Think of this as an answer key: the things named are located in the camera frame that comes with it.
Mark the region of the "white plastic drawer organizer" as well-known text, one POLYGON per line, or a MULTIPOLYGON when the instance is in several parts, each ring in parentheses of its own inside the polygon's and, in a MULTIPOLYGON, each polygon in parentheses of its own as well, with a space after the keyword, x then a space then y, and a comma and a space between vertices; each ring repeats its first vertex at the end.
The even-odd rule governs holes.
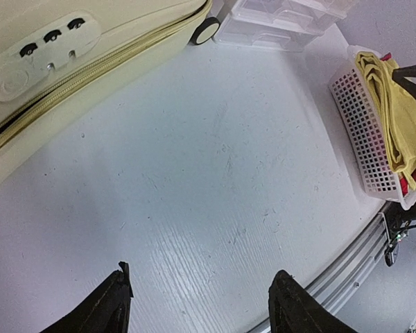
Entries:
POLYGON ((214 42, 256 49, 301 52, 357 4, 352 0, 225 1, 214 42))

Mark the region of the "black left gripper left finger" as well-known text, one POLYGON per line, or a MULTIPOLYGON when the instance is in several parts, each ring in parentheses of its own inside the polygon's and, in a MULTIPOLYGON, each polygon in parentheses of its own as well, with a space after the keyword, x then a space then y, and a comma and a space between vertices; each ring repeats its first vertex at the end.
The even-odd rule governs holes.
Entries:
POLYGON ((43 332, 128 332, 134 294, 129 264, 119 262, 119 266, 76 308, 43 332))

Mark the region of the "yellow garment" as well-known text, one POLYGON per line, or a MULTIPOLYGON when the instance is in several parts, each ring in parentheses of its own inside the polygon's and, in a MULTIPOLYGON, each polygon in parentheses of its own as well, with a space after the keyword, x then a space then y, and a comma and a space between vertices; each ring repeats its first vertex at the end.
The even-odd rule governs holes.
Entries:
POLYGON ((416 169, 416 101, 392 79, 399 68, 394 59, 381 60, 368 51, 355 58, 365 85, 374 101, 382 125, 385 150, 390 169, 406 179, 416 190, 413 172, 416 169))

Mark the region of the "white perforated plastic basket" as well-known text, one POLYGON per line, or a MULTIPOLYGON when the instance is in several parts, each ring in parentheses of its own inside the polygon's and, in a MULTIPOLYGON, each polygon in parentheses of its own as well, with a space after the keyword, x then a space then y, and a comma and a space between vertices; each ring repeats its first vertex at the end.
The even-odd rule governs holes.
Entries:
POLYGON ((388 164, 381 120, 365 81, 356 68, 358 52, 380 53, 361 46, 347 48, 348 59, 329 81, 329 90, 352 143, 365 192, 374 198, 399 203, 407 210, 416 201, 416 190, 401 186, 401 177, 388 164))

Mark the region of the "pale green hard-shell suitcase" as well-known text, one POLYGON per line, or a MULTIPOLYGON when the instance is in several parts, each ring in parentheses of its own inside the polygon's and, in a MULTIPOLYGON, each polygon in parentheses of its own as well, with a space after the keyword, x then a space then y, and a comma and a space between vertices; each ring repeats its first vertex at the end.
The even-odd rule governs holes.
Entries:
POLYGON ((179 53, 210 1, 0 1, 0 184, 117 88, 179 53))

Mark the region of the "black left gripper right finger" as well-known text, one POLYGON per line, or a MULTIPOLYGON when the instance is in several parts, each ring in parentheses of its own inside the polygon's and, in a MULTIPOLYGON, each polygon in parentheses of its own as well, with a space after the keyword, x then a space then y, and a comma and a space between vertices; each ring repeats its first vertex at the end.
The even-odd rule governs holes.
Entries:
POLYGON ((280 270, 268 290, 270 331, 339 333, 354 330, 330 314, 292 275, 280 270))

